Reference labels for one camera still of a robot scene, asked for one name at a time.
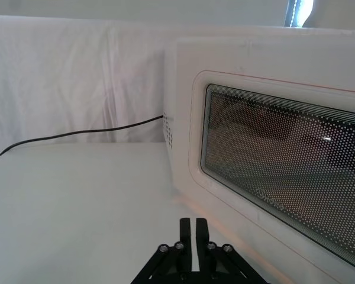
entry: black cable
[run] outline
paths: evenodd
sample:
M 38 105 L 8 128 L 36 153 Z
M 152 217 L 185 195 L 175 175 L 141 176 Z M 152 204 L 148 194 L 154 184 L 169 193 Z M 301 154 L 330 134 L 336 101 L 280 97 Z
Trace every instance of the black cable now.
M 68 132 L 68 133 L 54 135 L 54 136 L 48 136 L 48 137 L 41 137 L 41 138 L 34 138 L 34 139 L 24 140 L 24 141 L 12 144 L 9 147 L 5 148 L 0 153 L 0 156 L 5 154 L 6 152 L 8 152 L 10 149 L 13 149 L 14 147 L 17 147 L 17 146 L 23 145 L 23 144 L 27 144 L 27 143 L 31 143 L 31 142 L 50 140 L 50 139 L 61 138 L 61 137 L 66 137 L 66 136 L 70 136 L 70 135 L 75 135 L 75 134 L 82 134 L 82 133 L 110 132 L 110 131 L 122 130 L 122 129 L 126 129 L 126 128 L 135 127 L 135 126 L 138 126 L 138 125 L 146 124 L 146 123 L 152 122 L 154 120 L 159 120 L 161 118 L 163 118 L 163 116 L 159 115 L 158 117 L 154 117 L 154 118 L 151 118 L 149 120 L 145 120 L 145 121 L 142 121 L 142 122 L 138 122 L 138 123 L 134 123 L 134 124 L 130 124 L 130 125 L 125 125 L 125 126 L 121 126 L 121 127 L 104 128 L 104 129 L 93 129 L 93 130 L 80 130 L 80 131 Z

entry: white table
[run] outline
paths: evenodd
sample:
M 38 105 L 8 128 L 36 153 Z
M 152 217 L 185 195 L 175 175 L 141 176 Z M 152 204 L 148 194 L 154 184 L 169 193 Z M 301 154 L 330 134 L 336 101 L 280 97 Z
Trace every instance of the white table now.
M 200 217 L 179 196 L 165 143 L 13 149 L 0 157 L 0 283 L 130 283 L 178 241 L 179 218 Z

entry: white fabric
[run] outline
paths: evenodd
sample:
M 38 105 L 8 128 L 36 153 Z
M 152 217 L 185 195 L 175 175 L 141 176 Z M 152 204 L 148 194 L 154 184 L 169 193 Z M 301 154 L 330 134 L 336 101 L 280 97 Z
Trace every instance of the white fabric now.
M 0 16 L 0 151 L 29 138 L 132 124 L 163 114 L 165 47 L 240 28 Z M 162 121 L 46 143 L 164 141 Z

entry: screw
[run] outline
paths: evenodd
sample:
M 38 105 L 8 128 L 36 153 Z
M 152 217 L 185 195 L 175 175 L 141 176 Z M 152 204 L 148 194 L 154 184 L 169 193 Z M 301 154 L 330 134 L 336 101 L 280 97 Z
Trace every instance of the screw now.
M 183 245 L 181 242 L 176 243 L 176 244 L 175 244 L 175 247 L 176 247 L 178 250 L 184 249 L 184 245 Z
M 168 246 L 166 246 L 165 244 L 162 244 L 161 246 L 159 246 L 159 251 L 161 251 L 162 253 L 167 252 Z
M 224 245 L 223 247 L 224 251 L 226 251 L 227 253 L 231 252 L 233 250 L 233 247 L 229 244 Z
M 217 246 L 215 243 L 209 243 L 207 246 L 206 246 L 209 250 L 213 250 L 215 249 Z

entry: microwave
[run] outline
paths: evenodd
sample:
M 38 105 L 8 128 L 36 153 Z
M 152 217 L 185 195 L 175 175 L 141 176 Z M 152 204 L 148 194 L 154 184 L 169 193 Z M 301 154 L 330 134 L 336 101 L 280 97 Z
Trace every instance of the microwave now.
M 165 74 L 187 206 L 271 283 L 355 283 L 355 31 L 181 38 Z

